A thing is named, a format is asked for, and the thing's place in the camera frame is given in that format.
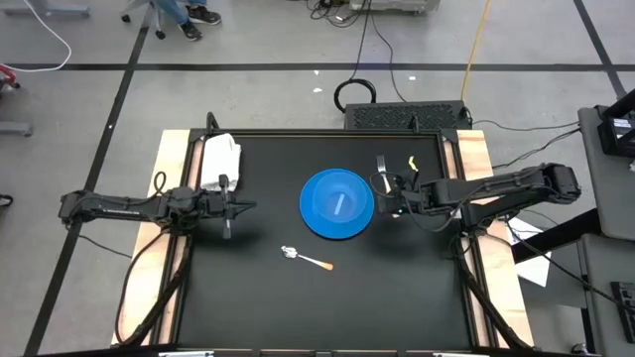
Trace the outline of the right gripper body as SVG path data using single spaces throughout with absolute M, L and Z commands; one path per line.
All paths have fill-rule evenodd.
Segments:
M 411 214 L 434 214 L 437 211 L 434 188 L 436 180 L 422 181 L 417 171 L 402 171 L 402 196 Z

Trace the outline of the metal fork with wooden handle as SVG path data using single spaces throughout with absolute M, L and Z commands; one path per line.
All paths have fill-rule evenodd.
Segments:
M 400 215 L 393 215 L 391 213 L 391 208 L 392 208 L 392 206 L 391 206 L 391 203 L 392 203 L 391 198 L 395 195 L 395 193 L 391 192 L 392 186 L 391 186 L 391 183 L 390 183 L 390 181 L 388 179 L 388 176 L 387 176 L 386 162 L 385 162 L 385 158 L 384 158 L 383 155 L 378 155 L 376 157 L 376 166 L 377 166 L 377 172 L 378 172 L 378 174 L 379 174 L 379 176 L 380 176 L 380 178 L 381 178 L 381 180 L 382 180 L 382 182 L 384 184 L 384 190 L 383 191 L 379 191 L 378 195 L 379 195 L 379 197 L 383 196 L 383 197 L 386 197 L 386 198 L 388 198 L 390 200 L 390 212 L 387 213 L 387 214 L 390 214 L 393 218 L 398 218 Z

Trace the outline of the metal spoon with orange handle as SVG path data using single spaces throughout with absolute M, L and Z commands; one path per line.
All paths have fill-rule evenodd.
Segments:
M 301 259 L 307 262 L 310 262 L 314 265 L 317 265 L 327 271 L 332 271 L 333 270 L 333 264 L 331 263 L 327 263 L 327 262 L 323 262 L 323 261 L 319 261 L 307 256 L 304 256 L 302 254 L 300 254 L 296 248 L 294 247 L 290 247 L 290 246 L 282 246 L 281 247 L 281 251 L 284 257 L 288 258 L 288 259 Z

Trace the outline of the blue round plate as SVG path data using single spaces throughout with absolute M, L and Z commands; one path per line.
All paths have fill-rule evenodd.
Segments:
M 374 214 L 374 196 L 358 174 L 328 169 L 312 176 L 300 194 L 300 213 L 315 234 L 345 240 L 361 233 Z

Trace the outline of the white folded cloth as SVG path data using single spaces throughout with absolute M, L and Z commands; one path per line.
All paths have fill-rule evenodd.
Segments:
M 241 146 L 230 134 L 208 138 L 203 147 L 200 184 L 203 189 L 221 191 L 220 177 L 228 178 L 228 190 L 234 191 L 239 182 Z

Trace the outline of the black perforated computer case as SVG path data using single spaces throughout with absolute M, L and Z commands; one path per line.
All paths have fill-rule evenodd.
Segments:
M 344 109 L 344 127 L 360 130 L 411 130 L 413 116 L 422 131 L 470 130 L 472 119 L 460 100 L 349 104 Z

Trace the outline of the wooden table board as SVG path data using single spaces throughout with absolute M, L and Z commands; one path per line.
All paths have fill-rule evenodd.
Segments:
M 199 159 L 202 144 L 195 143 L 189 154 L 190 130 L 166 130 L 162 134 L 153 172 L 168 175 L 167 184 L 177 185 L 181 178 L 194 183 L 199 172 L 197 164 L 188 164 L 186 159 Z M 467 179 L 482 179 L 493 174 L 485 135 L 480 130 L 459 130 L 457 147 L 451 143 L 444 145 L 449 156 L 460 154 L 461 160 L 447 159 L 449 173 L 454 178 L 462 168 Z M 160 228 L 151 223 L 140 225 L 134 254 L 140 258 L 132 269 L 130 284 L 125 287 L 126 296 L 122 310 L 116 317 L 115 326 L 120 335 L 128 336 L 141 323 L 146 313 L 155 303 L 162 282 L 163 272 L 173 273 L 176 269 L 168 261 L 182 258 L 185 240 L 172 239 L 159 234 Z M 485 272 L 490 299 L 520 338 L 533 344 L 532 331 L 522 297 L 519 278 L 510 245 L 510 237 L 504 223 L 492 223 L 485 236 L 479 238 L 479 251 Z

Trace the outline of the black floor beam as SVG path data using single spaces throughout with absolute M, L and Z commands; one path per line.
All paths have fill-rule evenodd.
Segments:
M 564 223 L 549 228 L 530 238 L 523 238 L 514 245 L 512 254 L 515 263 L 533 259 L 542 253 L 547 253 L 574 243 L 587 233 L 600 234 L 601 227 L 596 208 L 582 213 Z

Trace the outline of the person's foot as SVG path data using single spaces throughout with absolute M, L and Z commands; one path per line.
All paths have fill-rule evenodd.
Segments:
M 199 41 L 202 39 L 201 31 L 192 22 L 185 22 L 179 25 L 179 28 L 185 35 L 185 37 L 191 42 Z
M 193 23 L 218 25 L 221 22 L 221 16 L 209 11 L 202 5 L 187 5 L 188 16 Z

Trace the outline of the grey desk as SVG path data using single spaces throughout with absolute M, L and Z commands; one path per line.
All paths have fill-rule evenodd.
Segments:
M 613 298 L 610 283 L 635 284 L 635 242 L 585 234 L 580 239 L 582 270 L 588 282 Z M 628 343 L 618 306 L 594 292 L 587 292 L 592 344 L 603 357 L 635 357 Z
M 630 171 L 633 160 L 603 153 L 596 109 L 581 108 L 577 116 L 601 230 L 611 238 L 635 241 L 635 173 Z

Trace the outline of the grey equipment box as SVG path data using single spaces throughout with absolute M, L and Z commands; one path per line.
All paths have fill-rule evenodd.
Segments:
M 400 10 L 414 14 L 437 11 L 441 0 L 345 0 L 350 10 L 370 7 L 372 11 Z

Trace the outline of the person's leg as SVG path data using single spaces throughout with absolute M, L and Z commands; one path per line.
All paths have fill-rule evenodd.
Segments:
M 177 3 L 177 0 L 154 0 L 154 2 L 166 14 L 172 17 L 179 26 L 190 21 L 187 11 Z

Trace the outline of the black screen device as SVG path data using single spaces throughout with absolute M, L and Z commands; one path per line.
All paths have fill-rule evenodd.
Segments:
M 635 159 L 635 88 L 611 106 L 597 107 L 601 148 L 609 156 Z

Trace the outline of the black table frame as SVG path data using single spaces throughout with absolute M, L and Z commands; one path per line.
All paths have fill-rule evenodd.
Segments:
M 435 134 L 237 130 L 242 148 L 237 195 L 257 205 L 240 214 L 232 236 L 202 222 L 192 244 L 175 338 L 185 348 L 271 350 L 464 350 L 475 341 L 449 228 L 439 217 L 375 215 L 359 235 L 321 238 L 305 224 L 300 194 L 326 169 L 375 179 L 376 157 L 389 170 L 423 181 L 448 168 Z M 290 246 L 333 264 L 327 271 L 283 256 Z

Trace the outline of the black frame post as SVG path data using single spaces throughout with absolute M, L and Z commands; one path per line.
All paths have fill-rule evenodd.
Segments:
M 478 253 L 478 244 L 470 241 L 464 248 L 458 240 L 449 246 L 450 251 L 454 253 L 452 259 L 457 262 L 461 282 L 474 295 L 481 307 L 487 346 L 502 349 L 503 346 L 499 342 L 499 339 L 502 339 L 507 349 L 532 350 L 533 347 L 520 338 L 490 299 L 482 262 L 473 253 L 473 248 L 476 248 Z
M 160 315 L 165 310 L 170 298 L 185 280 L 186 270 L 188 269 L 191 260 L 191 245 L 192 237 L 187 236 L 183 256 L 177 270 L 166 285 L 165 289 L 159 294 L 156 302 L 152 305 L 141 323 L 135 328 L 129 337 L 118 343 L 119 346 L 140 346 L 150 330 L 156 324 Z

